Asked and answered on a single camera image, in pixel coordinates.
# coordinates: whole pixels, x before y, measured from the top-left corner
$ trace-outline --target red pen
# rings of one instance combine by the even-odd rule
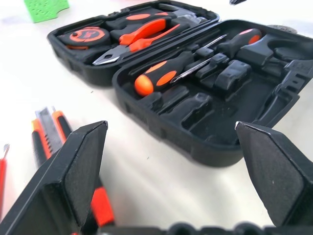
[[[5,171],[6,171],[6,154],[10,148],[9,144],[6,144],[3,148],[3,158],[0,159],[0,220],[2,213],[2,204],[3,204],[3,194],[4,194],[4,180],[5,180]]]

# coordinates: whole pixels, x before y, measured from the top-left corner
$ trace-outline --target tool kit case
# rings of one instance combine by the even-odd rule
[[[102,65],[93,61],[118,43],[98,53],[97,48],[71,49],[59,39],[85,27],[104,27],[110,21],[144,14],[147,9],[150,15],[159,14],[160,3],[185,8],[207,20]],[[216,13],[175,1],[148,2],[73,23],[52,31],[48,39],[69,69],[92,84],[112,82],[123,110],[209,166],[229,166],[242,158],[234,129],[237,121],[273,127],[313,77],[313,39],[247,21],[220,22]],[[174,71],[167,73],[167,64]]]

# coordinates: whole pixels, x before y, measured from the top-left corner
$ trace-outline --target white table surface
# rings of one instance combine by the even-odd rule
[[[168,228],[185,221],[233,228],[241,221],[272,222],[259,199],[244,160],[227,168],[192,163],[156,139],[121,111],[113,88],[86,84],[55,57],[47,34],[85,18],[108,14],[143,0],[70,0],[70,8],[50,21],[33,24],[22,0],[0,1],[0,143],[10,143],[4,211],[6,214],[36,171],[31,142],[34,111],[47,105],[62,110],[73,129],[107,120],[101,165],[117,225]],[[284,24],[313,37],[312,11],[305,0],[182,0],[220,14]],[[313,159],[311,122],[313,82],[275,126]]]

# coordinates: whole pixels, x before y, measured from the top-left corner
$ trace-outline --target green sponge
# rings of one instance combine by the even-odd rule
[[[57,13],[69,8],[67,0],[24,0],[34,23],[57,18]]]

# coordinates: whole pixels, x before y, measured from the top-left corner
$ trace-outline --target black plastic case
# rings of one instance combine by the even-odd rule
[[[158,2],[199,10],[215,18],[106,66],[95,67],[78,62],[55,37],[73,28],[84,27],[100,19],[116,19],[124,16],[129,9],[137,10]],[[313,49],[308,49],[313,48],[308,47],[313,45],[313,39],[300,35],[240,20],[218,22],[215,13],[173,1],[144,3],[110,17],[100,16],[59,28],[48,38],[56,54],[87,81],[107,85],[113,76],[112,84],[123,110],[147,125],[152,133],[205,165],[221,167],[238,162],[242,152],[234,130],[236,121],[273,127],[296,103],[298,93],[313,77]],[[265,36],[254,44],[242,47],[233,58],[236,61],[231,63],[248,64],[248,73],[244,79],[233,83],[231,90],[224,91],[213,86],[224,71],[223,67],[202,79],[190,75],[146,97],[135,92],[135,79],[156,63],[174,58],[194,45],[202,47],[223,34],[227,33],[227,38],[231,39],[250,28],[261,30]],[[296,56],[304,60],[278,63],[273,53],[278,44],[293,47],[293,51],[299,54]]]

